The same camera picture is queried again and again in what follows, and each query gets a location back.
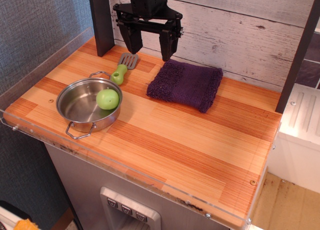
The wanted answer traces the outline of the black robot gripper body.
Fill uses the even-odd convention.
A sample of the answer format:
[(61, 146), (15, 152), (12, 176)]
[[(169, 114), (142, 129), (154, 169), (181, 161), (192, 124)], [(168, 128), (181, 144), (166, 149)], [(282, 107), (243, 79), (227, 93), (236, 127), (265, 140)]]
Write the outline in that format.
[(123, 38), (148, 32), (160, 34), (168, 31), (174, 38), (183, 33), (181, 19), (183, 15), (168, 7), (168, 0), (130, 0), (130, 3), (117, 3), (117, 25)]

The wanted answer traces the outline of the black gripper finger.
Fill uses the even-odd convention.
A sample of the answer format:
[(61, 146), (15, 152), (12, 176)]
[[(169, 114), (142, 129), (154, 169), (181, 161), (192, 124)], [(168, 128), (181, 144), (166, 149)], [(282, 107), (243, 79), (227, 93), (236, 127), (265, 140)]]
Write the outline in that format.
[(119, 22), (118, 27), (127, 49), (136, 54), (143, 47), (141, 31), (123, 22)]
[(159, 42), (162, 60), (166, 62), (177, 51), (178, 37), (175, 32), (162, 30), (159, 34)]

